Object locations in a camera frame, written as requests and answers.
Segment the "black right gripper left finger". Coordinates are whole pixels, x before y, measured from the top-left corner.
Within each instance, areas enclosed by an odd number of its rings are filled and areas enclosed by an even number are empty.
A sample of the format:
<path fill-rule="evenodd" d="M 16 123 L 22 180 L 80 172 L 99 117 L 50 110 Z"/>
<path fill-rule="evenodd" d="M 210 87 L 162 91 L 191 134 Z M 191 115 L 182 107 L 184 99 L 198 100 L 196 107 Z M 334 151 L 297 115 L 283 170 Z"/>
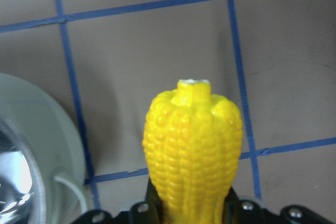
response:
<path fill-rule="evenodd" d="M 145 198 L 129 210 L 130 223 L 163 223 L 161 200 L 151 179 L 148 179 Z"/>

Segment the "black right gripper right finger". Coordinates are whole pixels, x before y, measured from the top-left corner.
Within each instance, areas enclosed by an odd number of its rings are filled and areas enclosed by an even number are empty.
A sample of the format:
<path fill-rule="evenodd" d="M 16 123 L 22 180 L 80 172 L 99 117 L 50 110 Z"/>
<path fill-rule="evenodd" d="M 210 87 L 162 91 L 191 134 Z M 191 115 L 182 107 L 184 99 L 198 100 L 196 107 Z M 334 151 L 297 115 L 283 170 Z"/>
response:
<path fill-rule="evenodd" d="M 265 223 L 265 216 L 257 200 L 240 198 L 231 187 L 224 201 L 222 223 Z"/>

